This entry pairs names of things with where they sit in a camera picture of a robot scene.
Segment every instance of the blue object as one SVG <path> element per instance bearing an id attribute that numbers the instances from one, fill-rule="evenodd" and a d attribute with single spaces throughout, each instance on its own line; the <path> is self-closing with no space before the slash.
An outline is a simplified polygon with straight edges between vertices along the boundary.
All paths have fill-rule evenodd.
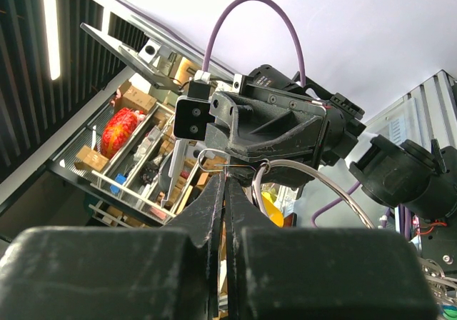
<path id="1" fill-rule="evenodd" d="M 117 174 L 116 178 L 114 179 L 114 181 L 116 181 L 119 184 L 124 184 L 126 180 L 127 178 L 122 174 Z M 113 193 L 114 195 L 119 194 L 119 192 L 121 191 L 117 186 L 110 186 L 109 188 L 111 190 L 111 193 Z"/>

